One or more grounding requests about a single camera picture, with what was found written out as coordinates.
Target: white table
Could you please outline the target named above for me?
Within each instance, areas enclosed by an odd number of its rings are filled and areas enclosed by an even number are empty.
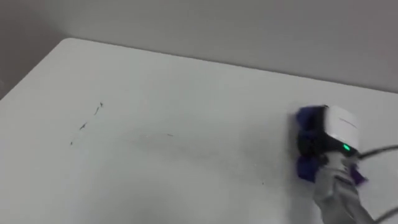
[[[66,39],[0,101],[0,223],[321,223],[289,141],[319,104],[397,144],[396,94]],[[397,168],[361,165],[371,215]]]

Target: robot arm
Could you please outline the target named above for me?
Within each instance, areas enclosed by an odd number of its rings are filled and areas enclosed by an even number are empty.
[[[324,224],[375,224],[361,205],[354,181],[347,172],[349,160],[338,152],[326,156],[330,162],[318,171],[314,193]]]
[[[375,224],[361,205],[349,174],[359,155],[355,116],[337,106],[314,106],[300,112],[297,119],[304,128],[298,149],[301,155],[319,161],[313,198],[324,224]]]

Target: green led light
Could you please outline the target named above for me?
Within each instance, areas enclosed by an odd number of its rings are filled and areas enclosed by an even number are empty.
[[[346,144],[344,144],[343,147],[344,147],[347,151],[350,151],[350,150],[351,150],[351,149],[349,148],[349,146],[347,146]]]

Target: black cable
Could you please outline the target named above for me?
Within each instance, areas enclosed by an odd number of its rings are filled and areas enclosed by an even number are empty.
[[[386,221],[387,219],[393,217],[394,215],[398,214],[398,207],[395,207],[393,209],[390,209],[388,212],[382,214],[379,218],[375,219],[374,223],[375,224],[380,224],[383,221]]]
[[[363,160],[363,159],[367,159],[372,156],[376,156],[383,152],[389,152],[389,151],[394,151],[394,150],[398,150],[398,145],[384,146],[384,147],[380,147],[378,149],[369,150],[368,152],[361,153],[358,156],[358,159]]]

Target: dark streak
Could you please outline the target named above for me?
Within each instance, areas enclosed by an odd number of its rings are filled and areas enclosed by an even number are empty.
[[[95,114],[94,115],[96,115],[97,113],[98,113],[98,110],[100,109],[100,107],[97,107],[97,110],[95,111]]]
[[[82,130],[83,128],[85,128],[85,127],[86,127],[86,124],[87,124],[87,122],[86,122],[85,124],[83,124],[83,126],[82,126],[82,127],[80,127],[80,129],[79,129],[79,130]]]

